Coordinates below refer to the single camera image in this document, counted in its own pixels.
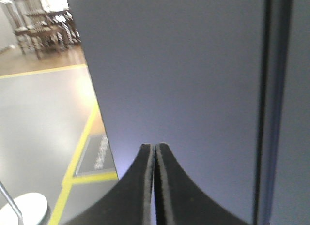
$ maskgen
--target dark metal frame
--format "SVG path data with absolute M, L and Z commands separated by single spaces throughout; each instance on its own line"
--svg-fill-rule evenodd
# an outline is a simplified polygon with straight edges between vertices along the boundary
M 254 225 L 270 222 L 293 0 L 265 0 Z

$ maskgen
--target gray panel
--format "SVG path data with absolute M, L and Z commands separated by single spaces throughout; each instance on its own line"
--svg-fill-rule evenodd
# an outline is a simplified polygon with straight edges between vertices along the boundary
M 264 0 L 69 0 L 121 177 L 167 142 L 252 221 Z
M 117 180 L 103 181 L 91 184 L 74 185 L 63 210 L 59 224 L 64 224 L 75 218 L 95 204 L 117 183 Z
M 115 171 L 115 166 L 107 136 L 89 136 L 77 165 L 76 175 L 99 174 L 109 171 Z
M 294 0 L 271 225 L 310 223 L 310 0 Z
M 0 79 L 0 178 L 12 197 L 39 192 L 53 210 L 94 102 L 87 68 Z

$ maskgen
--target wooden floor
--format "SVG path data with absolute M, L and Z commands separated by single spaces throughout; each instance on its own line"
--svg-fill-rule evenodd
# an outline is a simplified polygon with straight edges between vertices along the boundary
M 40 60 L 31 51 L 23 55 L 19 48 L 0 53 L 0 76 L 86 63 L 79 45 L 63 50 L 61 54 L 51 51 L 40 55 Z

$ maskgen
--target chair back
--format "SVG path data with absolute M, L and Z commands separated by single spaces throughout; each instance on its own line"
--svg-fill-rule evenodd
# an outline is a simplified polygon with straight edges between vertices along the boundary
M 14 0 L 14 3 L 27 27 L 36 24 L 39 19 L 39 17 L 32 17 L 31 15 L 43 14 L 45 12 L 41 0 Z
M 21 17 L 17 12 L 16 7 L 11 1 L 2 0 L 0 1 L 0 5 L 4 11 L 4 14 L 8 18 L 13 30 L 25 26 L 23 20 L 21 19 Z

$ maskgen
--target metal pole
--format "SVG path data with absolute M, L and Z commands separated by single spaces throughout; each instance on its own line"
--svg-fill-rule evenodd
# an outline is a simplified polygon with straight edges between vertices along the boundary
M 1 181 L 0 181 L 0 191 L 5 197 L 6 201 L 10 204 L 10 206 L 14 210 L 15 214 L 17 215 L 18 225 L 24 225 L 23 214 L 21 213 L 20 209 L 17 207 L 16 203 L 14 202 L 12 197 L 9 195 L 9 192 L 5 189 Z

